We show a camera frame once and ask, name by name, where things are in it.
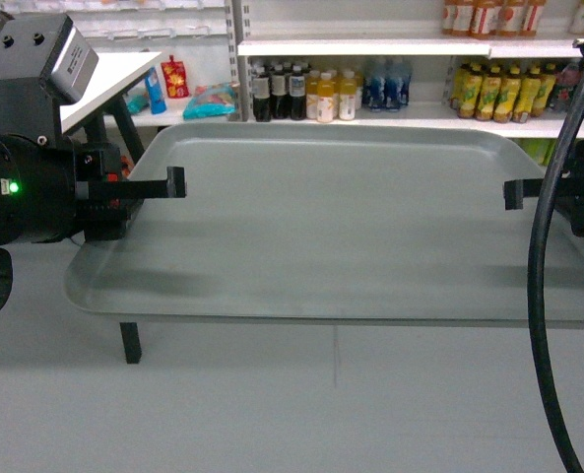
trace plastic tray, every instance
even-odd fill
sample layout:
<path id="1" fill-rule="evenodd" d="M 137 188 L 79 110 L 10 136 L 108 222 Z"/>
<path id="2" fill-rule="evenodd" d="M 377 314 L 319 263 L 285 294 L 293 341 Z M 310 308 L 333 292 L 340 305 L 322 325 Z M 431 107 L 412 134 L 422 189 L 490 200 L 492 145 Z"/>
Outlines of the plastic tray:
<path id="1" fill-rule="evenodd" d="M 183 166 L 188 196 L 148 200 L 125 239 L 83 245 L 65 280 L 121 320 L 525 325 L 534 202 L 504 180 L 542 171 L 468 130 L 185 124 L 133 179 Z M 584 327 L 584 253 L 556 218 L 550 326 Z"/>

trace desk leg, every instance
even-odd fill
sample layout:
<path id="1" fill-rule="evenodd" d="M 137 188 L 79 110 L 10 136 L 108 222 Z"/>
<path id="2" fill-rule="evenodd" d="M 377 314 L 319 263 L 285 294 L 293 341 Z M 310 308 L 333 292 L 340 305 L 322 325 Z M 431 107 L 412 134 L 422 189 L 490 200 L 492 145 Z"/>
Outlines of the desk leg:
<path id="1" fill-rule="evenodd" d="M 136 322 L 121 322 L 121 337 L 123 338 L 123 350 L 128 365 L 138 365 L 143 355 L 141 339 L 138 337 L 138 325 Z"/>
<path id="2" fill-rule="evenodd" d="M 145 153 L 145 148 L 143 148 L 143 142 L 141 142 L 141 137 L 138 134 L 134 121 L 132 121 L 132 115 L 127 109 L 127 104 L 123 97 L 118 98 L 113 101 L 109 107 L 108 111 L 114 116 L 118 130 L 121 132 L 125 146 L 130 152 L 132 161 L 137 164 L 143 153 Z"/>
<path id="3" fill-rule="evenodd" d="M 89 143 L 105 143 L 107 141 L 107 132 L 105 131 L 103 115 L 98 114 L 86 123 L 84 125 L 84 132 L 86 133 L 86 140 Z"/>

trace white desk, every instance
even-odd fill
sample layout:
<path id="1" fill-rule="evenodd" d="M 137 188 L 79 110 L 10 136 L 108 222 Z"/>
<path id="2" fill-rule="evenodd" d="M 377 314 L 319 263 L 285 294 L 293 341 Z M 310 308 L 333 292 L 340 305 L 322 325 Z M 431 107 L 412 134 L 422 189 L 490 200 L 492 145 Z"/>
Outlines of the white desk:
<path id="1" fill-rule="evenodd" d="M 67 132 L 104 103 L 145 74 L 158 62 L 159 52 L 103 52 L 84 97 L 60 109 L 62 132 Z"/>

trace white floor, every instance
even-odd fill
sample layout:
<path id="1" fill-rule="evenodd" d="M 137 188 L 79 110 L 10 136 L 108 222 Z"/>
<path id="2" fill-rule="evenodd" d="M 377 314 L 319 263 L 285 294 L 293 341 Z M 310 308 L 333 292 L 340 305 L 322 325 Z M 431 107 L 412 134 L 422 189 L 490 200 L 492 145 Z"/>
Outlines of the white floor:
<path id="1" fill-rule="evenodd" d="M 73 309 L 70 241 L 10 246 L 0 472 L 563 472 L 527 330 L 118 324 Z M 551 332 L 584 464 L 584 331 Z"/>

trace store shelf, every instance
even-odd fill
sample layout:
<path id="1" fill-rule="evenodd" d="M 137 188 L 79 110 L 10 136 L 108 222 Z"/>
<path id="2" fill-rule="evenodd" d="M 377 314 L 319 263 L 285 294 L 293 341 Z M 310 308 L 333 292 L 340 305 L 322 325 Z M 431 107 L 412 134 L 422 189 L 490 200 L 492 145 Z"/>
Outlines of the store shelf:
<path id="1" fill-rule="evenodd" d="M 149 108 L 146 108 L 141 113 L 132 116 L 132 120 L 136 127 L 158 127 L 158 126 L 171 126 L 177 125 L 179 123 L 184 123 L 184 118 L 182 117 L 182 112 L 184 108 L 189 104 L 190 98 L 187 99 L 166 99 L 166 111 L 163 113 L 152 114 Z M 200 120 L 206 120 L 206 122 L 215 123 L 225 123 L 228 121 L 227 115 L 222 116 L 211 116 L 208 118 L 200 118 Z M 105 116 L 105 126 L 108 128 L 116 127 L 116 122 L 114 117 L 111 115 Z"/>
<path id="2" fill-rule="evenodd" d="M 556 138 L 563 124 L 564 115 L 559 113 L 544 113 L 539 118 L 532 118 L 527 123 L 496 123 L 494 121 L 477 121 L 461 119 L 456 112 L 438 103 L 413 103 L 398 112 L 371 112 L 359 110 L 352 121 L 336 120 L 334 123 L 345 125 L 398 126 L 410 128 L 442 128 L 471 129 L 494 133 L 506 138 Z M 316 123 L 312 120 L 296 122 L 285 120 L 285 123 Z M 578 133 L 578 138 L 584 138 L 584 123 Z"/>
<path id="3" fill-rule="evenodd" d="M 477 40 L 442 34 L 376 36 L 348 34 L 347 37 L 295 35 L 250 36 L 238 47 L 239 56 L 337 56 L 337 55 L 427 55 L 504 57 L 576 57 L 580 51 L 572 46 L 575 36 L 555 37 L 543 34 L 532 39 L 492 37 Z"/>

